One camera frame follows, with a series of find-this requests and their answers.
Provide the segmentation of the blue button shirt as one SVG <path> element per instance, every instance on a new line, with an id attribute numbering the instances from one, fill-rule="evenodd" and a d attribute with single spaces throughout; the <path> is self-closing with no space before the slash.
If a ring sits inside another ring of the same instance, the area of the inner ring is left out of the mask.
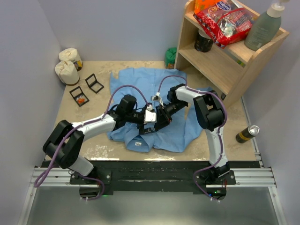
<path id="1" fill-rule="evenodd" d="M 163 102 L 168 103 L 168 90 L 184 83 L 186 78 L 184 72 L 176 69 L 126 68 L 119 71 L 118 77 L 110 75 L 110 92 L 114 94 L 114 104 L 118 104 L 124 95 L 130 94 L 136 98 L 137 106 L 143 107 L 158 91 Z M 124 142 L 126 149 L 137 152 L 149 152 L 151 148 L 183 152 L 202 130 L 192 105 L 188 113 L 181 109 L 172 116 L 170 125 L 155 133 L 139 135 L 136 124 L 126 123 L 118 130 L 108 132 L 107 137 Z"/>

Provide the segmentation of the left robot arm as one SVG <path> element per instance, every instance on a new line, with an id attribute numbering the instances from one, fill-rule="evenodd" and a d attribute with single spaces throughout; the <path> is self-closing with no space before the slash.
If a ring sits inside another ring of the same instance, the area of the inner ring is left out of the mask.
<path id="1" fill-rule="evenodd" d="M 43 152 L 62 169 L 79 173 L 85 183 L 94 183 L 97 179 L 94 165 L 79 155 L 82 143 L 99 134 L 117 130 L 127 122 L 136 124 L 142 133 L 150 132 L 149 128 L 144 129 L 144 125 L 157 120 L 152 104 L 141 110 L 137 110 L 136 105 L 134 96 L 125 95 L 119 104 L 98 117 L 74 123 L 60 121 L 45 142 Z"/>

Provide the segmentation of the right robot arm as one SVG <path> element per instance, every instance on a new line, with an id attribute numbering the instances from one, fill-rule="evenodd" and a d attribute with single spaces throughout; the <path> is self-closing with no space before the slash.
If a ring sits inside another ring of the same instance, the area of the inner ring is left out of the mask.
<path id="1" fill-rule="evenodd" d="M 215 91 L 199 91 L 184 84 L 170 88 L 167 99 L 168 104 L 156 107 L 157 122 L 154 130 L 159 131 L 168 126 L 172 122 L 172 115 L 188 104 L 192 104 L 198 124 L 206 133 L 210 151 L 210 165 L 199 171 L 210 170 L 210 181 L 220 184 L 230 171 L 223 139 L 224 125 L 227 121 L 227 112 L 223 102 Z"/>

